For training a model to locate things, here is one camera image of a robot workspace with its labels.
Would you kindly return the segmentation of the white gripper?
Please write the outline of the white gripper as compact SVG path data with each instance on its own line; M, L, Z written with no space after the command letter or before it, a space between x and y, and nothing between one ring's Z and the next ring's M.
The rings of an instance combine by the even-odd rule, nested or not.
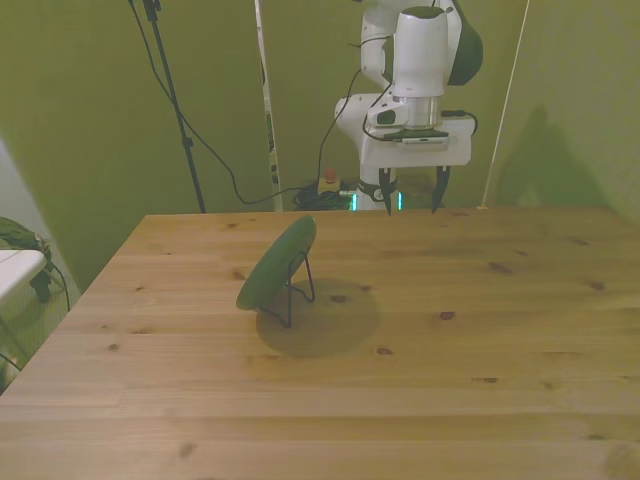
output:
M410 133L409 137L379 141L365 135L362 141L362 164L381 168L379 186L388 215L391 215L393 193L389 168L437 167L432 192L431 211L441 206L446 193L451 167L463 166L471 160L473 119L449 118L428 131Z

